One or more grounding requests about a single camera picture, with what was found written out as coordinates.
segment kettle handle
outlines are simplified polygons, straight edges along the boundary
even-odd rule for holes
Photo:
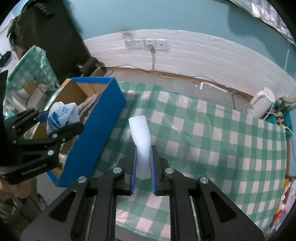
[[[260,97],[265,96],[265,91],[259,91],[254,98],[251,100],[250,104],[254,107],[254,104],[260,99]]]

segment blue gripper pad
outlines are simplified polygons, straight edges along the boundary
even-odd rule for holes
[[[137,147],[135,147],[135,152],[133,154],[133,165],[131,167],[131,186],[130,186],[131,195],[133,195],[133,190],[135,189],[136,168],[137,168]]]
[[[154,158],[152,148],[150,148],[150,169],[151,169],[151,185],[153,194],[156,195],[156,173],[155,173],[155,166],[154,166]]]
[[[40,123],[47,122],[48,114],[49,114],[49,111],[40,112],[40,114],[36,118],[36,121]]]

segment human hand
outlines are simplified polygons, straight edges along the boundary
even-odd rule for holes
[[[29,196],[31,192],[31,179],[23,181],[16,185],[10,185],[4,179],[0,179],[0,200],[6,201],[13,194],[15,197],[23,199]]]

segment checkered tablecloth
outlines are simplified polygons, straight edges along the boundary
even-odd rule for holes
[[[21,90],[29,80],[45,84],[50,89],[55,89],[55,84],[58,82],[46,58],[46,52],[35,45],[25,53],[11,71],[7,78],[6,93]]]
[[[128,118],[145,115],[151,144],[170,167],[195,179],[210,178],[263,231],[267,228],[285,176],[283,128],[155,85],[118,84],[127,104],[99,158],[96,175],[131,154]],[[134,195],[118,198],[116,224],[167,241],[169,198],[154,196],[150,179],[137,179]]]

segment wall socket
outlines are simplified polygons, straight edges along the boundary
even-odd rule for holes
[[[166,39],[130,39],[125,40],[125,44],[127,49],[149,49],[148,45],[154,49],[168,49]]]

